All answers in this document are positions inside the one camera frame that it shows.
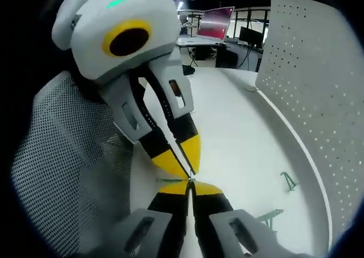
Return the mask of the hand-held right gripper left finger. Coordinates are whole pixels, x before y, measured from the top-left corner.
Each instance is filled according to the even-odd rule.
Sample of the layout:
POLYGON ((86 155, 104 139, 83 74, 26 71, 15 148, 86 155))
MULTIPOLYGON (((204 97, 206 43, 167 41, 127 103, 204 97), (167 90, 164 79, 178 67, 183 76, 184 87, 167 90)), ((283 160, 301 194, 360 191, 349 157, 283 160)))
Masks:
POLYGON ((189 181, 159 189, 147 209, 137 209, 109 235, 110 257, 179 257, 187 230, 189 181))

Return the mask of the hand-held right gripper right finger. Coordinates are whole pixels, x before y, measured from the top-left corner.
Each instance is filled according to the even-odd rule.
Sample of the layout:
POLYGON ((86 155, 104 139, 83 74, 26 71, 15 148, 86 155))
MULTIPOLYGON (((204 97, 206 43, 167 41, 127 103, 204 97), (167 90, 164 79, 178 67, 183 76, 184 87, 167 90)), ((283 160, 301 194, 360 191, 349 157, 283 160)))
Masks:
POLYGON ((195 232, 203 257, 295 257, 273 231, 247 211, 234 210, 222 190, 191 183, 195 232))

